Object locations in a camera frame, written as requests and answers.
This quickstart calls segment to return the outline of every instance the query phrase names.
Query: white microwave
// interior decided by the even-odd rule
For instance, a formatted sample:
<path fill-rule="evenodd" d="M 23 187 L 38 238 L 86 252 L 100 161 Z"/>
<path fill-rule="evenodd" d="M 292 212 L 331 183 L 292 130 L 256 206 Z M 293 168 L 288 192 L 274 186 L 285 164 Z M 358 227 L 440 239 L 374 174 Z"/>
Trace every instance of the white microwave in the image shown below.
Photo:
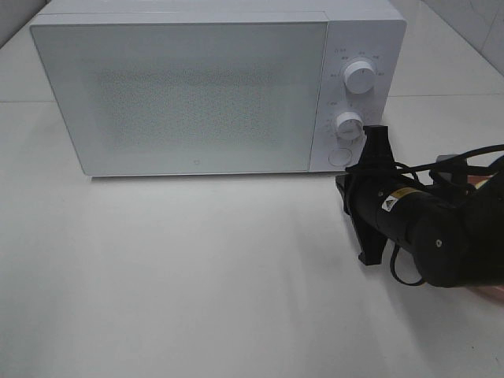
<path fill-rule="evenodd" d="M 53 0 L 31 34 L 85 174 L 334 172 L 384 111 L 386 0 Z"/>

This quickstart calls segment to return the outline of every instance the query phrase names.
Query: white knob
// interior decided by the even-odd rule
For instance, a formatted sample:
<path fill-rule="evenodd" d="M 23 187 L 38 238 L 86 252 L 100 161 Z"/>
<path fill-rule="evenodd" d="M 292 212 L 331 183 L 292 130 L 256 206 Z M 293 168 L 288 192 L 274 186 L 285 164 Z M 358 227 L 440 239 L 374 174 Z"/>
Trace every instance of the white knob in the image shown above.
<path fill-rule="evenodd" d="M 354 112 L 341 113 L 336 117 L 335 131 L 341 139 L 356 139 L 362 133 L 362 118 Z"/>
<path fill-rule="evenodd" d="M 346 67 L 343 74 L 348 91 L 361 95 L 375 85 L 376 71 L 368 61 L 355 61 Z"/>

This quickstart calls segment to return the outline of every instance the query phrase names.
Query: yellow label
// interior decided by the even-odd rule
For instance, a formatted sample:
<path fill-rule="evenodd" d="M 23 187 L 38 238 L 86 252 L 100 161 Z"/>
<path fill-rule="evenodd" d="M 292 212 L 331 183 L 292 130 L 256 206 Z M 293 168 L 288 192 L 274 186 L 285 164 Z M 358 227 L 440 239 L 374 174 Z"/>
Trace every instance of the yellow label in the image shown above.
<path fill-rule="evenodd" d="M 399 199 L 411 193 L 415 193 L 417 191 L 419 190 L 413 189 L 412 187 L 402 187 L 401 189 L 398 189 L 394 193 L 389 194 L 385 198 L 384 203 L 382 203 L 381 208 L 385 211 L 390 212 L 392 208 L 395 206 L 395 204 L 399 201 Z"/>

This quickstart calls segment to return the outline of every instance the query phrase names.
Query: round button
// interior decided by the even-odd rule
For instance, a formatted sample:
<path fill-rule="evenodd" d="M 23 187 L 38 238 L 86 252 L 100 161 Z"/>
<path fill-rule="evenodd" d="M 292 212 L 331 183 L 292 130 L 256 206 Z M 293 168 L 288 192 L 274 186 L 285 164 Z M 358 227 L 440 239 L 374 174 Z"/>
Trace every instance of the round button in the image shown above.
<path fill-rule="evenodd" d="M 345 140 L 358 138 L 362 133 L 362 118 L 355 112 L 341 113 L 336 117 L 335 132 Z"/>
<path fill-rule="evenodd" d="M 355 61 L 346 67 L 343 74 L 348 91 L 361 95 L 375 85 L 376 71 L 368 61 Z"/>
<path fill-rule="evenodd" d="M 342 148 L 340 150 L 333 150 L 329 154 L 329 163 L 335 167 L 347 165 L 352 160 L 352 151 Z"/>

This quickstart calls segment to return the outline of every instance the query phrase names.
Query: control panel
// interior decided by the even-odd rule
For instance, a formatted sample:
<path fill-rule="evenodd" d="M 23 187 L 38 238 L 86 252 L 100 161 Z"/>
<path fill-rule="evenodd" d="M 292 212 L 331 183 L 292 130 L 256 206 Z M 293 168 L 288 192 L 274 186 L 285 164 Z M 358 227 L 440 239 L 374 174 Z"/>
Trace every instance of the control panel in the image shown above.
<path fill-rule="evenodd" d="M 405 29 L 401 20 L 328 24 L 311 172 L 358 162 L 363 126 L 381 122 Z"/>

